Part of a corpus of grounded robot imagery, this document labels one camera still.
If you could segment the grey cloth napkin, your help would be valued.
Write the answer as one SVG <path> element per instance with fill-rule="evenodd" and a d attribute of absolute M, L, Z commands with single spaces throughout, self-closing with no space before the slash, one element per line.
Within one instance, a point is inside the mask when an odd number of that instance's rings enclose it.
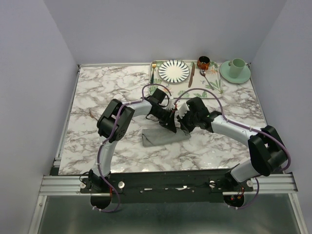
<path fill-rule="evenodd" d="M 163 146 L 171 143 L 185 141 L 191 138 L 190 133 L 177 129 L 176 133 L 167 129 L 143 129 L 142 144 L 144 147 Z"/>

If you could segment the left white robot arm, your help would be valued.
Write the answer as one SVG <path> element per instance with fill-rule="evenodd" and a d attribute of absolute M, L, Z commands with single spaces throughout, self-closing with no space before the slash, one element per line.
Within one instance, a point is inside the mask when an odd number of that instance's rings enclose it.
<path fill-rule="evenodd" d="M 113 186 L 106 176 L 111 172 L 111 161 L 118 141 L 127 132 L 130 122 L 137 116 L 153 115 L 160 126 L 176 133 L 174 98 L 160 89 L 151 96 L 141 97 L 132 102 L 121 102 L 113 99 L 97 121 L 98 134 L 104 140 L 100 144 L 95 167 L 88 172 L 92 188 L 102 193 Z"/>

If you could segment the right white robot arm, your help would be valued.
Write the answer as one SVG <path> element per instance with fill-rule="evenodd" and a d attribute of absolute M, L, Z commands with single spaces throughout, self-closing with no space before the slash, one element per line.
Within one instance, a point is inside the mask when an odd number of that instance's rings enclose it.
<path fill-rule="evenodd" d="M 276 129 L 247 127 L 240 122 L 227 119 L 222 112 L 209 112 L 199 97 L 177 105 L 178 122 L 183 130 L 194 128 L 225 135 L 249 148 L 250 159 L 230 169 L 222 179 L 224 186 L 235 191 L 242 182 L 257 176 L 269 176 L 288 160 L 286 148 Z"/>

